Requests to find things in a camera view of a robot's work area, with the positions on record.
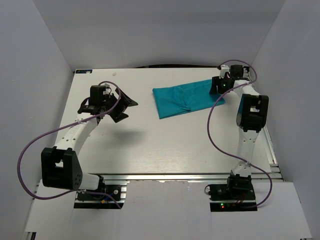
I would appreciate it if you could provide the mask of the teal t-shirt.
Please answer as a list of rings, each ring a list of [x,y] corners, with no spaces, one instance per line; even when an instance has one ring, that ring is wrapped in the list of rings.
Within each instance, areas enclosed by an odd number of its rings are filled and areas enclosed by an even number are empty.
[[[214,103],[223,105],[225,100],[217,95],[210,95],[210,79],[191,82],[171,87],[153,88],[158,117],[165,119],[173,116],[211,108]]]

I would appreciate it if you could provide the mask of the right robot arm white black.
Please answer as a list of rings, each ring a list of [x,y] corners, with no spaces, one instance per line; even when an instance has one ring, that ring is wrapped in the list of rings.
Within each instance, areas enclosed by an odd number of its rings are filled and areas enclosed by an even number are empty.
[[[260,131],[267,122],[269,97],[258,93],[245,73],[249,68],[240,64],[217,67],[219,75],[212,78],[211,96],[235,92],[239,99],[236,115],[239,140],[236,156],[239,163],[231,170],[231,174],[240,178],[249,178],[252,174],[251,161],[254,147]]]

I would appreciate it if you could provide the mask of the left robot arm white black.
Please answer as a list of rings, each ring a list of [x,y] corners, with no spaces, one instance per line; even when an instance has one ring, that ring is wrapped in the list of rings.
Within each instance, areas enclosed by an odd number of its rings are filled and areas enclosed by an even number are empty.
[[[90,95],[77,111],[75,124],[53,147],[41,152],[42,183],[45,187],[70,191],[103,192],[105,188],[102,176],[85,173],[78,155],[91,132],[99,125],[105,115],[115,123],[126,118],[125,110],[138,103],[116,88],[112,92],[107,85],[93,85]]]

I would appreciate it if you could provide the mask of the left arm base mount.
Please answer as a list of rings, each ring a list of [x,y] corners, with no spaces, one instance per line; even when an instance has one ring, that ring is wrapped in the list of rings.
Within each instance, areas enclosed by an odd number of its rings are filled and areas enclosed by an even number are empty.
[[[127,194],[127,181],[106,180],[96,194],[82,191],[76,194],[73,207],[87,210],[119,210],[124,206]]]

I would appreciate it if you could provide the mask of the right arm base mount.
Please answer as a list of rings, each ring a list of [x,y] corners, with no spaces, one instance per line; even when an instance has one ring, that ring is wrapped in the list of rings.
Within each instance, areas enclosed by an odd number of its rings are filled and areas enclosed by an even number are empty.
[[[210,211],[256,212],[258,210],[252,178],[230,175],[224,184],[208,184],[204,193],[209,196]]]

